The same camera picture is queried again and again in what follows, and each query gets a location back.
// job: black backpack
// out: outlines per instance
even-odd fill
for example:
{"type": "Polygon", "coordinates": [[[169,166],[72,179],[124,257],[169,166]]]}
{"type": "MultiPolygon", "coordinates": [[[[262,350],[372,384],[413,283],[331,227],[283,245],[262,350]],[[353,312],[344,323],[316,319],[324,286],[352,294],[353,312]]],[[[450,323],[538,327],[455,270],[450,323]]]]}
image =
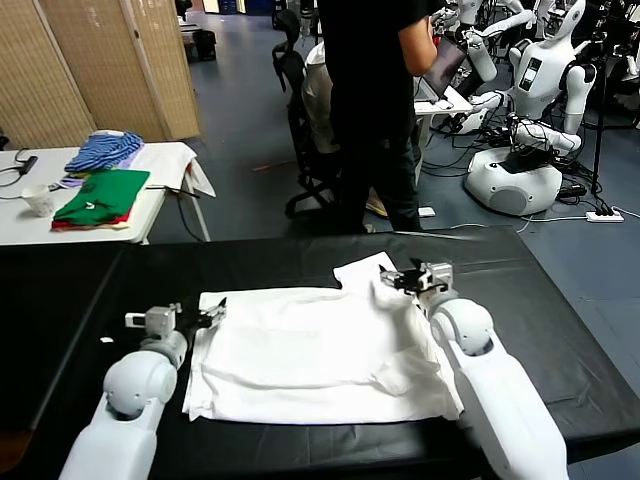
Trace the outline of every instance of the black backpack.
{"type": "Polygon", "coordinates": [[[193,43],[196,44],[200,60],[216,59],[216,35],[209,30],[193,32],[193,43]]]}

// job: sneaker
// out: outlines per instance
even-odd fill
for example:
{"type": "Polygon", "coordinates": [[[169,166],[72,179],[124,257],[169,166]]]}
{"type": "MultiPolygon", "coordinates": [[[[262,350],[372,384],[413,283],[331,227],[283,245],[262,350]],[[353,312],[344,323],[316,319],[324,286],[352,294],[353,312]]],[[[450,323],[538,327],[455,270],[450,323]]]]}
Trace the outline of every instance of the sneaker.
{"type": "Polygon", "coordinates": [[[369,198],[367,199],[366,209],[375,213],[376,215],[387,218],[387,211],[382,204],[382,200],[380,200],[380,197],[378,197],[378,194],[373,188],[369,191],[369,198]]]}

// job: black shirt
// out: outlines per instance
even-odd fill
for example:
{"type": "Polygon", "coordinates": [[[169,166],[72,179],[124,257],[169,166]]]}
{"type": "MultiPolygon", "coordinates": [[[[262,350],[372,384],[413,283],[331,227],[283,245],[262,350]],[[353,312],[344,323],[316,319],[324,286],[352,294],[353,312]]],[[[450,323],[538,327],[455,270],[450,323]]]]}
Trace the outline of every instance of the black shirt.
{"type": "Polygon", "coordinates": [[[409,137],[415,124],[413,79],[398,32],[434,13],[438,3],[318,0],[338,141],[409,137]]]}

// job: black pants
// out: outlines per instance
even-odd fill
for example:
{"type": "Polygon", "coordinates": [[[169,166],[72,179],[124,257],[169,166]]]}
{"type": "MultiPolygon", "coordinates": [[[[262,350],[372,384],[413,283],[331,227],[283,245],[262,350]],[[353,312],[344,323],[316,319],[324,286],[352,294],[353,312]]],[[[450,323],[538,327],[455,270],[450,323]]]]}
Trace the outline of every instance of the black pants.
{"type": "Polygon", "coordinates": [[[341,145],[341,204],[346,228],[362,231],[369,188],[373,187],[394,230],[420,231],[416,161],[410,139],[348,138],[341,145]]]}

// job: floor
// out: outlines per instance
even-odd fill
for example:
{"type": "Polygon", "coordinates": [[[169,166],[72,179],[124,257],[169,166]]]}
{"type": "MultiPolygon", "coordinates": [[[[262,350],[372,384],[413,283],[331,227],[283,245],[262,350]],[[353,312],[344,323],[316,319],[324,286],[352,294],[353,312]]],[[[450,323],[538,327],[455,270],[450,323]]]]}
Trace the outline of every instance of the floor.
{"type": "MultiPolygon", "coordinates": [[[[218,193],[216,199],[201,201],[213,240],[308,235],[308,225],[291,222],[283,213],[286,200],[300,191],[285,114],[288,92],[280,88],[270,55],[284,35],[272,30],[267,17],[189,13],[188,19],[209,26],[218,39],[218,60],[191,66],[202,136],[189,142],[218,193]],[[269,168],[254,170],[265,166],[269,168]]],[[[297,49],[304,55],[312,43],[299,42],[297,49]]],[[[587,165],[593,145],[594,135],[588,132],[582,152],[587,165]]],[[[458,152],[435,138],[426,155],[444,164],[458,152]]],[[[611,205],[640,212],[640,131],[605,133],[601,175],[603,196],[611,205]]],[[[437,212],[437,217],[423,219],[425,228],[475,223],[520,229],[525,224],[481,208],[464,193],[460,178],[423,175],[420,201],[437,212]]],[[[557,205],[544,217],[583,215],[586,210],[557,205]]],[[[168,202],[151,243],[193,241],[179,218],[176,205],[168,202]]],[[[197,232],[193,219],[188,221],[197,232]]],[[[366,222],[378,231],[389,229],[374,215],[368,214],[366,222]]],[[[622,224],[531,223],[521,237],[640,394],[640,219],[627,215],[622,224]]],[[[640,478],[640,446],[572,465],[570,474],[572,480],[640,478]]]]}

